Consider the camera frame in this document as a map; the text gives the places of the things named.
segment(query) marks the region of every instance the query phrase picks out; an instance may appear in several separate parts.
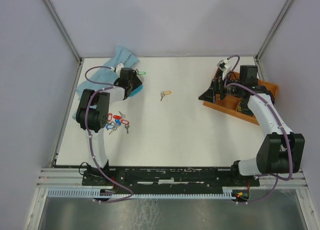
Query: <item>open box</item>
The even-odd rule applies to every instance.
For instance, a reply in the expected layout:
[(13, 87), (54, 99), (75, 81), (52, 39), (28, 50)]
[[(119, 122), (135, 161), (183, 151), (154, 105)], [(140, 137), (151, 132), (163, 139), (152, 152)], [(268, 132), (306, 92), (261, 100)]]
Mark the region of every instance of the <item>open box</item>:
[[(240, 74), (238, 72), (234, 72), (234, 73), (237, 78), (240, 77)], [(278, 85), (259, 79), (258, 86), (265, 86), (273, 94), (274, 100), (277, 99), (277, 93), (278, 93), (278, 88), (279, 88)], [(250, 116), (250, 115), (244, 114), (242, 112), (239, 112), (237, 110), (240, 101), (241, 101), (241, 99), (239, 97), (231, 96), (231, 95), (227, 95), (223, 100), (220, 100), (220, 95), (217, 94), (216, 98), (215, 98), (215, 103), (204, 101), (203, 105), (206, 107), (218, 110), (222, 113), (229, 114), (229, 115), (234, 116), (236, 118), (245, 120), (247, 122), (259, 125), (258, 120), (256, 119), (255, 115)]]

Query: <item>gray wall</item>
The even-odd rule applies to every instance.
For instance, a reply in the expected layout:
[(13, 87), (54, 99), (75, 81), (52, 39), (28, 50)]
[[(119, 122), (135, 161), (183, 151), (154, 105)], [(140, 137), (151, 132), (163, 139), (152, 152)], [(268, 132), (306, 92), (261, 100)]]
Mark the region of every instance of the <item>gray wall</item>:
[(305, 137), (302, 168), (320, 213), (320, 5), (296, 0), (265, 56), (264, 70), (279, 84), (276, 108)]
[(77, 63), (41, 0), (0, 0), (0, 229), (21, 229)]
[(52, 0), (82, 57), (255, 55), (286, 0)]

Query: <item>gray floor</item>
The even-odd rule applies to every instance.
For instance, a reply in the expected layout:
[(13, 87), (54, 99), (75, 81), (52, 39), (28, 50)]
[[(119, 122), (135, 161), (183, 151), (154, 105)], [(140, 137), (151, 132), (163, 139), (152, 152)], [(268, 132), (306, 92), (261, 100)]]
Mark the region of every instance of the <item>gray floor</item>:
[[(267, 191), (252, 190), (252, 199)], [(39, 230), (307, 230), (294, 190), (235, 205), (214, 199), (91, 199), (48, 197)]]

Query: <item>black base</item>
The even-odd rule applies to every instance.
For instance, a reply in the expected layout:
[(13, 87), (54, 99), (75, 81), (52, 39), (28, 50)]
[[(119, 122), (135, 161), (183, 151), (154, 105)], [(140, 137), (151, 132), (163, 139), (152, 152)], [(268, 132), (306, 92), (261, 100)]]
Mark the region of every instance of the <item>black base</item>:
[[(108, 177), (135, 194), (222, 194), (222, 187), (260, 186), (253, 176), (231, 174), (230, 167), (139, 167), (110, 166)], [(174, 181), (179, 184), (163, 183)], [(103, 176), (84, 172), (83, 186), (112, 186)], [(118, 194), (128, 192), (120, 188)]]

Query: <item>blue cloth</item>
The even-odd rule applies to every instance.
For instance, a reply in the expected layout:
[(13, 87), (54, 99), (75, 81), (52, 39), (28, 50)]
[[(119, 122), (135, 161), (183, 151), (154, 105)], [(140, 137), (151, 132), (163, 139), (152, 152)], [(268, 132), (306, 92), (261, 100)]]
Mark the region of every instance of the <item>blue cloth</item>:
[[(137, 62), (139, 62), (139, 59), (132, 52), (128, 51), (123, 46), (117, 46), (115, 48), (115, 56), (107, 61), (103, 66), (115, 68), (118, 64), (123, 63), (125, 68), (131, 68)], [(108, 68), (100, 68), (92, 75), (92, 77), (90, 77), (90, 80), (100, 83), (114, 84), (115, 80), (117, 80), (118, 77), (119, 76), (114, 71), (111, 71)], [(75, 92), (79, 95), (80, 99), (85, 89), (92, 89), (96, 91), (104, 87), (108, 86), (95, 84), (86, 80), (75, 89)], [(129, 97), (133, 97), (134, 95), (136, 95), (142, 90), (142, 88), (143, 86), (140, 85), (138, 88), (131, 92)], [(76, 119), (76, 114), (77, 112), (75, 112), (72, 116), (74, 119)]]

